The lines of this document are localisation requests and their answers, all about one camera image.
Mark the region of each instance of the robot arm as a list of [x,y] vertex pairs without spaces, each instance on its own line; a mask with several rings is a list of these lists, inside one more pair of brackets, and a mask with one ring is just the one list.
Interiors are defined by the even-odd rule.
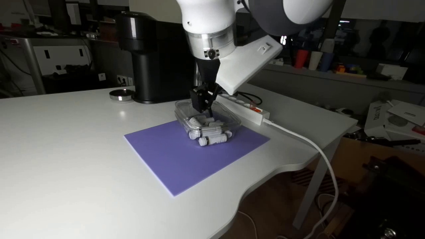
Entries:
[[182,24],[196,58],[199,83],[191,91],[192,105],[209,107],[219,89],[236,89],[277,55],[281,45],[264,35],[235,46],[232,24],[236,10],[248,6],[257,24],[273,35],[286,35],[320,17],[332,0],[176,0]]

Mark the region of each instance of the white table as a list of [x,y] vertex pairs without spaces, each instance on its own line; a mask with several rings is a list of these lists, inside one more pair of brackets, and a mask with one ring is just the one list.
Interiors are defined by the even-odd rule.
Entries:
[[[244,90],[264,99],[273,120],[330,152],[354,123],[255,86]],[[296,138],[244,122],[270,140],[170,196],[123,135],[172,120],[174,102],[112,102],[108,91],[0,99],[0,237],[216,237],[231,225],[244,195],[274,174],[305,167],[316,155]],[[310,195],[304,200],[300,221]]]

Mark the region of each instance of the black machine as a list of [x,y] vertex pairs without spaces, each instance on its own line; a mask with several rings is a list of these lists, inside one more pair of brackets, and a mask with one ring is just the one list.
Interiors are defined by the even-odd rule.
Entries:
[[188,98],[195,61],[180,24],[126,12],[116,17],[116,32],[119,46],[131,53],[135,101],[155,103]]

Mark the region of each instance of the floor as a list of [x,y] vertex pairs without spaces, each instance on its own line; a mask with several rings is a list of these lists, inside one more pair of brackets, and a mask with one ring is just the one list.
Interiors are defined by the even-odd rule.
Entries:
[[292,227],[305,186],[290,180],[290,174],[280,174],[252,191],[240,203],[232,227],[221,239],[297,239],[306,235],[316,220],[318,211],[313,207],[300,231]]

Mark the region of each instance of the purple mat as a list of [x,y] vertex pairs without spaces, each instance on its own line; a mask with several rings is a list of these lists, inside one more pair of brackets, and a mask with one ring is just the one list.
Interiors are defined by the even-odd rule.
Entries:
[[240,126],[228,142],[200,147],[196,140],[188,139],[176,120],[134,131],[124,138],[172,195],[192,187],[268,140],[267,136]]

